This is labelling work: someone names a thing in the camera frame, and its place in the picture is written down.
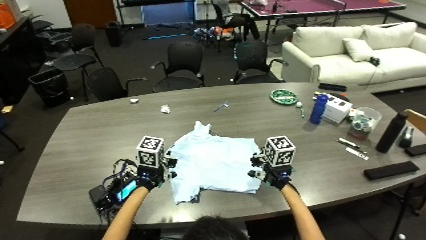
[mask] paper plate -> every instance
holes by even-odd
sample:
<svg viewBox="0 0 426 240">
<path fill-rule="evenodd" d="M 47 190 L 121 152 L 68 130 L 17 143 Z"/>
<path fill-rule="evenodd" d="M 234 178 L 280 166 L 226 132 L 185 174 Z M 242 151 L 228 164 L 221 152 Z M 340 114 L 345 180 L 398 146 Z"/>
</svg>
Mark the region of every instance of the paper plate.
<svg viewBox="0 0 426 240">
<path fill-rule="evenodd" d="M 294 92 L 286 89 L 277 89 L 270 92 L 270 99 L 282 105 L 293 105 L 298 102 L 298 97 Z"/>
</svg>

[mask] conference table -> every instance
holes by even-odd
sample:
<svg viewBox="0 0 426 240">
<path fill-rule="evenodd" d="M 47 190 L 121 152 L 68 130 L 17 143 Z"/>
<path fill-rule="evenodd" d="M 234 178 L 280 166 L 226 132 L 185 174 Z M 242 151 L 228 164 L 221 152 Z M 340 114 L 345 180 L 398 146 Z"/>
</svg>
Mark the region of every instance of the conference table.
<svg viewBox="0 0 426 240">
<path fill-rule="evenodd" d="M 266 6 L 252 5 L 253 0 L 240 2 L 242 10 L 246 10 L 256 19 L 268 20 L 265 42 L 268 41 L 270 21 L 288 20 L 288 25 L 294 24 L 294 19 L 308 17 L 334 15 L 336 21 L 341 14 L 354 13 L 382 13 L 385 15 L 383 23 L 386 23 L 390 11 L 403 10 L 406 5 L 395 1 L 386 0 L 268 0 Z M 274 3 L 278 3 L 277 11 L 273 11 Z"/>
<path fill-rule="evenodd" d="M 298 108 L 272 101 L 276 89 L 297 94 L 305 118 Z M 425 177 L 425 156 L 410 158 L 398 146 L 386 154 L 374 150 L 395 111 L 370 93 L 349 87 L 346 96 L 354 106 L 371 107 L 383 116 L 369 139 L 361 141 L 348 136 L 346 122 L 314 125 L 308 121 L 314 91 L 318 88 L 312 83 L 216 86 L 141 95 L 137 104 L 123 98 L 71 108 L 41 154 L 17 221 L 99 225 L 88 191 L 112 174 L 116 160 L 135 160 L 136 146 L 145 135 L 164 138 L 165 148 L 170 147 L 193 130 L 196 121 L 210 123 L 220 136 L 254 138 L 260 147 L 268 137 L 288 136 L 296 145 L 293 184 L 310 209 L 362 199 Z M 225 101 L 229 107 L 214 112 Z M 170 107 L 169 114 L 160 112 L 162 105 Z M 346 152 L 338 138 L 361 145 L 370 159 L 365 161 Z M 425 143 L 425 135 L 415 130 L 413 145 Z M 421 170 L 377 181 L 362 175 L 365 169 L 403 161 L 413 161 Z M 135 222 L 145 228 L 168 228 L 185 226 L 204 215 L 246 221 L 288 213 L 280 191 L 265 184 L 256 194 L 206 190 L 198 203 L 176 205 L 170 183 L 165 183 L 149 193 Z"/>
</svg>

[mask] white cloth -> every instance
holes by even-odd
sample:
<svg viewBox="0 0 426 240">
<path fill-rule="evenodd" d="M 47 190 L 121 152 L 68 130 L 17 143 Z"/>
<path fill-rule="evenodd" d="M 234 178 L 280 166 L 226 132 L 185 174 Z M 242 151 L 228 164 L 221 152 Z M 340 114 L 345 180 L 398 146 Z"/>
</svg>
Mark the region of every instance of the white cloth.
<svg viewBox="0 0 426 240">
<path fill-rule="evenodd" d="M 197 198 L 201 189 L 256 193 L 261 181 L 248 175 L 250 157 L 260 152 L 254 139 L 228 138 L 209 134 L 210 124 L 196 122 L 194 130 L 170 148 L 177 158 L 172 179 L 174 203 Z"/>
</svg>

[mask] black bin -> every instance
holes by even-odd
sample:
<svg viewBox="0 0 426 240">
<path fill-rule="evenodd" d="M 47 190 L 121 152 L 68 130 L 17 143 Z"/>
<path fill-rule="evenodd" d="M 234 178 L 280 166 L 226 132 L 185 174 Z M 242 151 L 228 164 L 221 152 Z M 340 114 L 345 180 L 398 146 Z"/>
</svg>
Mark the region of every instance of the black bin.
<svg viewBox="0 0 426 240">
<path fill-rule="evenodd" d="M 116 21 L 108 22 L 105 27 L 105 33 L 109 46 L 120 47 L 123 42 L 121 23 Z"/>
<path fill-rule="evenodd" d="M 52 68 L 28 78 L 36 93 L 48 107 L 55 107 L 71 98 L 64 72 Z"/>
</svg>

